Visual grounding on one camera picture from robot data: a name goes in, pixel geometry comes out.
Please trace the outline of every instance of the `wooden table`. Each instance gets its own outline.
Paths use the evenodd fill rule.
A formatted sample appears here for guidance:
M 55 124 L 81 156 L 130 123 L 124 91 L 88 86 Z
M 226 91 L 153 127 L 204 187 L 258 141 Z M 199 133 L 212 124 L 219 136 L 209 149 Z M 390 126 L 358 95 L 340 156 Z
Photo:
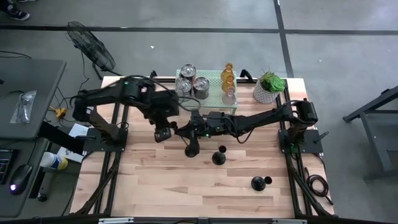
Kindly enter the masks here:
M 104 77 L 103 86 L 118 78 Z M 303 79 L 288 78 L 287 82 L 292 100 L 307 97 Z M 276 107 L 275 103 L 257 103 L 252 96 L 253 88 L 254 84 L 238 84 L 237 115 L 256 114 Z M 113 108 L 114 105 L 99 106 L 98 113 L 110 122 Z M 181 111 L 180 116 L 169 118 L 169 121 L 176 121 L 178 126 L 186 125 L 189 113 Z M 201 113 L 207 112 L 209 110 L 201 110 Z M 277 138 L 279 123 L 256 128 L 245 144 L 239 144 L 232 136 L 200 139 L 201 151 L 194 158 L 185 156 L 185 143 L 178 136 L 156 143 L 154 126 L 136 108 L 130 108 L 128 123 L 129 137 L 119 166 L 112 216 L 294 217 L 285 156 L 280 152 Z M 217 166 L 212 163 L 211 156 L 221 145 L 227 147 L 227 161 Z M 311 154 L 302 157 L 311 174 L 326 177 L 317 157 Z M 81 208 L 97 187 L 103 158 L 103 152 L 94 152 L 84 160 L 71 212 Z M 251 179 L 257 175 L 270 176 L 273 183 L 264 191 L 256 192 L 251 188 Z M 301 190 L 298 190 L 298 197 L 304 211 Z M 333 213 L 333 207 L 325 198 L 317 199 Z

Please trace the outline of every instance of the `white pot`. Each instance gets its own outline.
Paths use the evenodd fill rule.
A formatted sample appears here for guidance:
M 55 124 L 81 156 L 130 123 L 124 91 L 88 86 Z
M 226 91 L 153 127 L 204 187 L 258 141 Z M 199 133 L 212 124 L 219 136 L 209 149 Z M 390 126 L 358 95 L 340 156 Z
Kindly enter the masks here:
M 260 84 L 260 79 L 257 80 L 256 87 L 254 87 L 254 98 L 257 100 L 259 103 L 272 103 L 277 97 L 278 97 L 279 92 L 277 93 L 271 93 L 268 91 L 265 91 L 261 84 Z

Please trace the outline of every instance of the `paper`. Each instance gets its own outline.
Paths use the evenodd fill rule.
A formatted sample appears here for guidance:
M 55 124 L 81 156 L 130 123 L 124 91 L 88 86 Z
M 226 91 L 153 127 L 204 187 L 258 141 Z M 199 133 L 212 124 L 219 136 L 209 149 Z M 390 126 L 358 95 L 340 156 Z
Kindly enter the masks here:
M 80 124 L 74 124 L 72 129 L 69 132 L 69 135 L 71 137 L 86 136 L 87 131 L 88 131 L 87 127 L 80 125 Z M 83 160 L 83 157 L 87 154 L 87 152 L 83 151 L 83 155 L 79 155 L 79 154 L 69 151 L 68 149 L 66 149 L 64 147 L 61 147 L 57 154 L 65 157 L 67 159 L 81 163 L 81 161 Z

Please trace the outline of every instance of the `concrete floor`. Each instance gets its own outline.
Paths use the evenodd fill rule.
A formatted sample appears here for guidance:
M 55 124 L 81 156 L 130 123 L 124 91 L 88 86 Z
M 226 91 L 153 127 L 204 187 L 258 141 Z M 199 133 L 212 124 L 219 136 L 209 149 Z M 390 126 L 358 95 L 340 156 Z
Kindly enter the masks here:
M 279 2 L 286 29 L 398 30 L 395 0 Z M 76 20 L 86 26 L 111 27 L 278 28 L 272 0 L 40 0 L 21 8 L 31 12 L 32 18 L 18 24 L 37 26 Z M 0 23 L 15 22 L 0 15 Z M 125 75 L 149 75 L 156 70 L 159 75 L 174 76 L 188 62 L 208 70 L 233 62 L 237 71 L 245 68 L 257 77 L 262 68 L 287 76 L 279 34 L 95 35 L 113 55 L 115 71 Z M 361 122 L 346 124 L 341 119 L 398 84 L 397 42 L 396 35 L 287 35 L 294 76 L 305 79 L 320 118 L 318 129 L 330 132 L 323 140 L 324 160 L 335 212 L 341 217 L 398 222 L 397 181 L 363 182 L 364 175 L 380 169 L 377 157 Z M 74 95 L 84 80 L 80 52 L 65 32 L 0 30 L 0 50 L 66 60 L 60 82 L 65 96 Z M 90 80 L 84 88 L 98 88 L 100 81 L 87 59 L 85 73 Z M 76 180 L 75 175 L 59 178 L 53 196 L 44 203 L 30 200 L 20 218 L 60 215 Z

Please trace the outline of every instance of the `keyboard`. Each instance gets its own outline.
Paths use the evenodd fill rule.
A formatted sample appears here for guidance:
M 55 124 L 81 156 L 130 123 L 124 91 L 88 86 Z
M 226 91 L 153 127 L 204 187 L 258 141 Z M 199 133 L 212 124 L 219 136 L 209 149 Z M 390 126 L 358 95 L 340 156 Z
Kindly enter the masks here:
M 6 184 L 17 149 L 0 149 L 0 184 Z

